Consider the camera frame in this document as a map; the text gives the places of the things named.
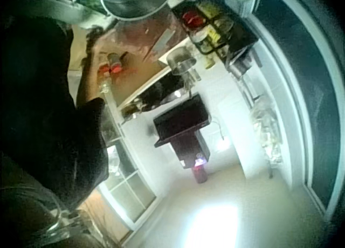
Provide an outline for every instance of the glass door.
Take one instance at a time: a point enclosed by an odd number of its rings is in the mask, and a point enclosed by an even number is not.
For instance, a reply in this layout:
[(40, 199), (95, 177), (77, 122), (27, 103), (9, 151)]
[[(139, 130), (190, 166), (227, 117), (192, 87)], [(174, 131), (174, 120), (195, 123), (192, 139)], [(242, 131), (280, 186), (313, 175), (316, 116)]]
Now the glass door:
[(108, 152), (109, 178), (99, 188), (123, 222), (135, 230), (138, 220), (156, 196), (140, 174), (123, 140), (121, 128), (115, 123), (118, 114), (113, 114), (110, 107), (114, 104), (108, 102), (102, 116), (101, 131)]

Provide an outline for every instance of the plastic bag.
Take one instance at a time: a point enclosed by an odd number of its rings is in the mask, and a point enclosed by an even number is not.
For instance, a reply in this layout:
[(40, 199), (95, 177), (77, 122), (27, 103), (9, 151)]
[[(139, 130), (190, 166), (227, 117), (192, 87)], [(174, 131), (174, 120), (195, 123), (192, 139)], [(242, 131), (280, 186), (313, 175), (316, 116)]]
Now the plastic bag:
[(269, 97), (262, 95), (255, 101), (250, 112), (250, 119), (255, 135), (265, 151), (266, 158), (271, 164), (282, 162), (281, 134), (277, 114)]

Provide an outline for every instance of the floor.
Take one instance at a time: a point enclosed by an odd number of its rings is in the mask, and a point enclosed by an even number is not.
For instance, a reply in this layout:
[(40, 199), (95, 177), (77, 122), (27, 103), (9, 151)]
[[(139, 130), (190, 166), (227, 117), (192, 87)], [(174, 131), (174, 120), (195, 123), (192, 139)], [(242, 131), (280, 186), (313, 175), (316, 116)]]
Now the floor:
[(241, 166), (233, 166), (171, 194), (165, 205), (139, 247), (317, 247), (322, 241), (312, 201), (303, 188), (289, 191), (277, 171), (271, 180), (263, 172), (247, 181)]

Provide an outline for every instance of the metal bowl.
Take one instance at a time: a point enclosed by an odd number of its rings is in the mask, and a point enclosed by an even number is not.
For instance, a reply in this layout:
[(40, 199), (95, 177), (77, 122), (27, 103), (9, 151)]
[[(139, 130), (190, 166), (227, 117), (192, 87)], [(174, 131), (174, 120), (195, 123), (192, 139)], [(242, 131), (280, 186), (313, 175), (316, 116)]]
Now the metal bowl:
[(104, 9), (119, 20), (139, 20), (159, 11), (168, 0), (101, 0)]
[(195, 65), (196, 59), (186, 47), (178, 47), (167, 55), (167, 62), (173, 75), (181, 75)]

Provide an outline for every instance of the metal rim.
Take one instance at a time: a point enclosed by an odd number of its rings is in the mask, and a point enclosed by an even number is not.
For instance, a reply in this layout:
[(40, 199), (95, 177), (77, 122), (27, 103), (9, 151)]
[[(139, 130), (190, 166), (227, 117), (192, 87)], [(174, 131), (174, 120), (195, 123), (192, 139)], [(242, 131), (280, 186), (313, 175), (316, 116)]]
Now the metal rim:
[(113, 13), (111, 13), (111, 12), (108, 10), (108, 8), (106, 7), (104, 1), (103, 1), (103, 0), (100, 0), (100, 1), (101, 1), (101, 4), (102, 4), (104, 10), (106, 10), (107, 13), (108, 13), (109, 15), (114, 16), (114, 17), (115, 17), (116, 19), (118, 19), (118, 20), (124, 20), (124, 21), (128, 21), (128, 22), (134, 21), (134, 20), (145, 19), (145, 18), (147, 18), (147, 17), (149, 17), (149, 16), (155, 14), (155, 13), (158, 12), (159, 10), (161, 10), (161, 9), (167, 4), (167, 2), (168, 2), (168, 0), (165, 0), (165, 1), (162, 3), (161, 6), (159, 6), (156, 10), (154, 10), (154, 11), (148, 13), (147, 15), (140, 16), (140, 17), (136, 17), (136, 18), (123, 18), (123, 17), (117, 16), (117, 15), (114, 15)]

